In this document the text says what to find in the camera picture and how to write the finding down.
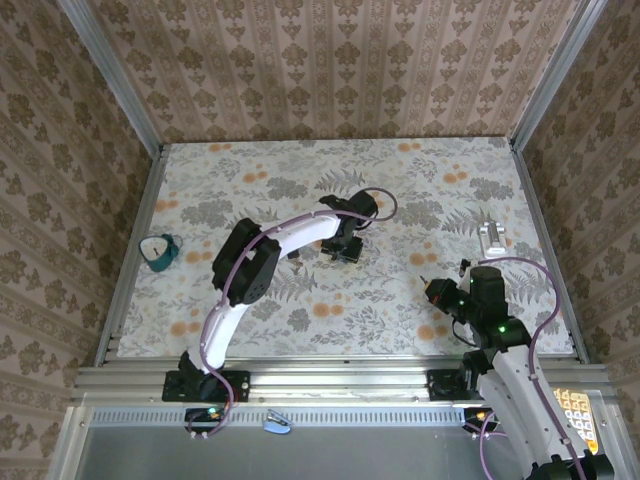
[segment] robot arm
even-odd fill
[[[329,195],[321,198],[320,202],[324,204],[325,213],[302,215],[296,217],[295,221],[281,223],[281,228],[277,227],[273,233],[261,238],[251,249],[251,255],[242,260],[240,268],[231,279],[227,293],[228,302],[221,302],[214,308],[210,314],[212,317],[203,327],[205,331],[201,344],[188,350],[189,358],[196,368],[208,372],[202,362],[202,356],[210,367],[222,367],[229,342],[240,318],[251,304],[265,294],[276,265],[283,257],[295,254],[305,245],[322,240],[321,251],[331,255],[332,259],[340,258],[354,263],[358,261],[362,240],[354,236],[354,233],[366,220],[344,215],[344,212],[371,218],[378,211],[375,199],[366,191],[360,191],[348,200]],[[336,213],[327,211],[327,206]],[[243,250],[261,234],[260,226],[250,219],[245,218],[238,222],[213,262],[213,285],[217,289],[224,291],[233,266]]]
[[[298,222],[289,228],[283,228],[279,232],[269,235],[268,239],[271,242],[277,242],[279,245],[277,260],[280,260],[305,245],[334,237],[339,226],[340,218],[337,215],[318,215]],[[253,296],[250,296],[246,301],[252,301],[253,298]],[[242,318],[249,306],[249,303],[238,303],[234,306],[225,303],[222,308],[214,311],[214,316],[210,321],[210,328],[203,337],[206,345],[205,355],[207,356],[207,362],[213,368],[220,368],[224,364],[231,337],[233,337],[238,327],[240,318]],[[189,350],[189,357],[197,368],[206,372],[199,350],[198,346],[192,347]]]
[[[527,480],[580,478],[572,467],[570,449],[575,451],[583,470],[590,472],[586,478],[613,479],[607,457],[593,456],[578,432],[566,422],[538,357],[530,350],[531,337],[526,327],[508,315],[500,270],[469,267],[469,262],[463,261],[459,286],[451,279],[437,279],[425,288],[434,306],[460,323],[470,324],[479,346],[478,350],[465,353],[458,371],[448,376],[429,371],[430,393],[433,391],[437,397],[437,392],[449,392],[449,400],[477,394],[484,398],[500,419]],[[550,410],[562,422],[560,429]]]

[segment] wall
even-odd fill
[[[575,0],[90,0],[167,143],[506,135]]]
[[[149,158],[55,2],[0,2],[0,478],[44,478]]]
[[[525,149],[583,335],[640,451],[640,2],[610,1]]]

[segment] blue object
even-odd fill
[[[275,433],[276,435],[286,435],[291,431],[291,427],[289,425],[282,425],[276,422],[270,422],[265,420],[262,423],[262,428],[265,432]]]
[[[276,435],[286,435],[291,431],[292,425],[291,420],[271,409],[268,410],[267,419],[262,422],[262,428],[265,432]]]
[[[173,237],[167,233],[143,238],[138,244],[138,249],[154,272],[166,270],[180,251]]]

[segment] aluminum frame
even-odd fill
[[[90,2],[60,0],[60,6],[78,32],[82,43],[87,47],[91,58],[138,134],[138,138],[149,152],[149,156],[156,158],[162,148],[160,136],[147,115],[143,100],[136,94],[109,40],[103,33],[100,22],[93,15]]]
[[[162,152],[158,154],[158,158],[151,165],[147,183],[144,187],[144,193],[142,194],[142,200],[140,201],[140,207],[138,208],[136,220],[131,230],[131,237],[129,238],[127,250],[122,261],[120,275],[118,275],[118,282],[116,283],[111,304],[109,305],[100,343],[96,351],[93,363],[95,367],[102,366],[107,355],[111,335],[122,328],[122,324],[126,318],[129,302],[131,302],[131,295],[133,294],[133,288],[138,276],[138,268],[142,261],[140,255],[138,255],[138,243],[149,231],[149,225],[153,217],[153,209],[158,198],[158,193],[160,193],[160,186],[162,185],[164,170],[167,166],[170,152],[171,145],[164,147]]]
[[[205,406],[161,402],[164,374],[176,368],[177,362],[177,357],[120,359],[109,361],[102,368],[80,369],[49,478],[75,478],[87,430],[97,418],[94,417],[96,412],[118,407],[119,411],[129,413],[129,418],[135,419],[129,426],[146,425],[138,415],[151,412],[153,424],[157,425],[163,414],[166,414],[166,422],[174,424],[176,411],[187,406]],[[458,363],[459,358],[454,356],[303,356],[229,359],[228,368],[252,372],[249,402],[240,407],[241,411],[282,407],[330,413],[353,408],[354,411],[395,411],[404,415],[430,408],[455,412],[460,407],[483,405],[483,401],[429,400],[424,385],[426,371],[455,368]],[[576,359],[544,356],[540,363],[552,386],[589,394],[601,444],[616,465],[618,475],[620,478],[640,478],[638,461],[605,367],[581,364]]]
[[[529,205],[529,210],[531,212],[531,217],[533,218],[533,224],[536,228],[536,232],[538,233],[538,238],[540,239],[542,254],[544,255],[544,259],[547,267],[549,268],[549,271],[555,278],[558,285],[562,317],[564,319],[565,325],[567,326],[567,329],[569,330],[569,335],[573,340],[573,346],[576,350],[578,358],[584,363],[589,363],[589,352],[587,351],[587,346],[585,345],[584,339],[582,338],[582,332],[580,331],[578,320],[573,310],[571,299],[569,298],[567,285],[564,282],[564,277],[562,276],[562,271],[560,270],[558,257],[556,257],[555,250],[553,249],[553,244],[551,243],[549,230],[547,229],[547,224],[544,220],[544,215],[542,214],[542,209],[540,208],[540,203],[538,202],[538,197],[536,196],[535,188],[533,187],[533,182],[531,181],[531,176],[529,175],[529,170],[527,169],[527,165],[525,164],[524,157],[522,156],[522,152],[520,150],[516,150],[515,147],[512,146],[512,154],[513,161],[516,164],[516,170],[518,171],[518,175],[520,176],[522,190],[524,191],[524,195],[527,199],[527,204]]]
[[[606,5],[607,0],[582,0],[576,7],[565,34],[513,131],[515,150],[524,150]]]

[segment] table surface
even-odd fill
[[[324,195],[349,197],[367,186],[392,191],[397,216],[361,232],[357,264],[331,261],[317,244],[283,259],[240,321],[229,356],[459,354],[468,347],[428,304],[420,276],[457,280],[462,258],[481,258],[476,229],[489,217],[505,225],[509,254],[544,263],[502,138],[176,144],[150,234],[180,235],[183,246],[164,272],[141,264],[118,355],[180,355],[197,341],[220,298],[211,263],[238,220],[269,226],[316,209]],[[390,211],[383,194],[376,201],[381,216]],[[533,332],[553,309],[550,283],[524,264],[500,268],[511,314]],[[538,345],[572,353],[560,316]]]

